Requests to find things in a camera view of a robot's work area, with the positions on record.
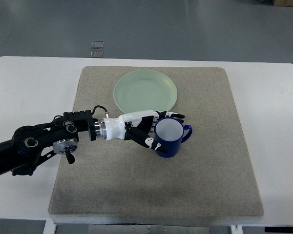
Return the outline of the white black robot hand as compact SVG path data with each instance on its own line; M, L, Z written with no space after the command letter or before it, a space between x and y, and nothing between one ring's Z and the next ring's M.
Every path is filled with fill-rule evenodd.
M184 115L170 111L145 110L120 115L117 118L105 117L100 120L100 136L105 140L119 138L133 140L139 145L161 153L168 153L168 148L149 134L155 130L158 121L171 117L183 122Z

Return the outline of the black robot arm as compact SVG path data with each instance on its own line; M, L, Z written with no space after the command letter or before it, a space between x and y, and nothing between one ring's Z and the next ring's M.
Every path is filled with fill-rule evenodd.
M79 132L88 132L90 140L106 137L105 122L94 118L94 110L65 112L50 123L19 127L8 141L0 143L0 175L32 175L51 157L65 155L73 164Z

